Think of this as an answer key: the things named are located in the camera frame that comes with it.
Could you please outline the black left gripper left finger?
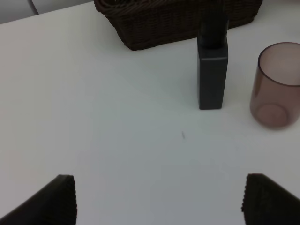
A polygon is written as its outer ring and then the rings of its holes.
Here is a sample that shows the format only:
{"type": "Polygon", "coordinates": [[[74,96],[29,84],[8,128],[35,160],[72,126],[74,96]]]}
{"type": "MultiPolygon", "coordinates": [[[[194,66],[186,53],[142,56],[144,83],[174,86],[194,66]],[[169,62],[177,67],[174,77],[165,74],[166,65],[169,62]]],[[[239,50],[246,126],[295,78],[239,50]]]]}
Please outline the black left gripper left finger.
{"type": "Polygon", "coordinates": [[[75,225],[77,201],[73,175],[58,175],[0,219],[2,225],[75,225]]]}

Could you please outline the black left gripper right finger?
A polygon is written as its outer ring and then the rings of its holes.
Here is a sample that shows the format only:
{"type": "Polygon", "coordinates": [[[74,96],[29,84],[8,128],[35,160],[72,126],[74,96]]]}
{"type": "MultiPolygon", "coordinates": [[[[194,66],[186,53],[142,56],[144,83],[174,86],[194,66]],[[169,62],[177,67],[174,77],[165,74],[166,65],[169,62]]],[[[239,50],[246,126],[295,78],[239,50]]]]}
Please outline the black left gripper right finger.
{"type": "Polygon", "coordinates": [[[247,225],[300,223],[300,199],[262,173],[247,175],[241,211],[247,225]]]}

